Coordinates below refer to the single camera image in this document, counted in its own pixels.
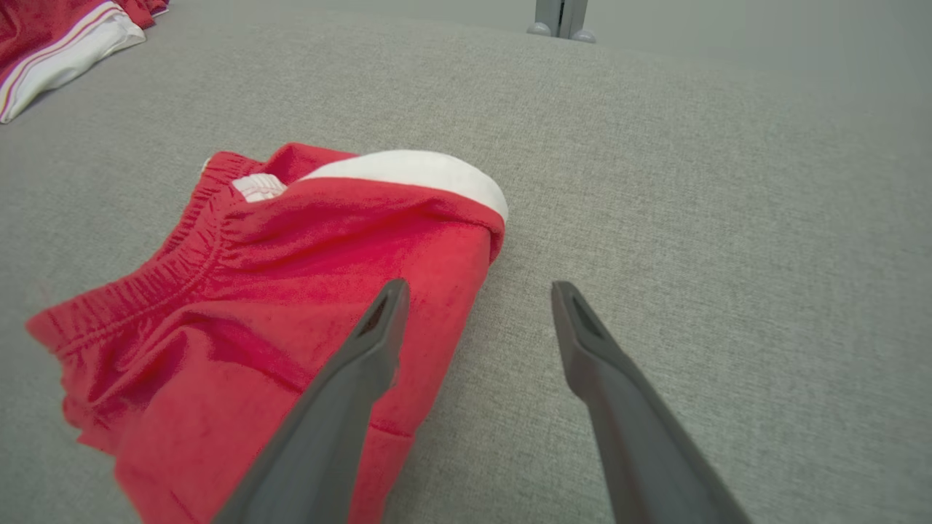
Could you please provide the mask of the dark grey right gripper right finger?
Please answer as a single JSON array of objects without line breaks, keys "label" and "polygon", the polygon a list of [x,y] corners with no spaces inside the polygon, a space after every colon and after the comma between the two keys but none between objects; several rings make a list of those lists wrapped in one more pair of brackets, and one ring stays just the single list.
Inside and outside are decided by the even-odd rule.
[{"label": "dark grey right gripper right finger", "polygon": [[550,292],[570,390],[582,400],[617,523],[748,523],[638,365],[571,282]]}]

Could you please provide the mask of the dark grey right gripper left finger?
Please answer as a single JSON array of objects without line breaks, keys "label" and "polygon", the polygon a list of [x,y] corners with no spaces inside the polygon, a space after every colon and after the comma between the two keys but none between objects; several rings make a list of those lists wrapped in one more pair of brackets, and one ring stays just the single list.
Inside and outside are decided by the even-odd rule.
[{"label": "dark grey right gripper left finger", "polygon": [[346,523],[373,405],[392,388],[410,290],[383,286],[253,462],[216,523]]}]

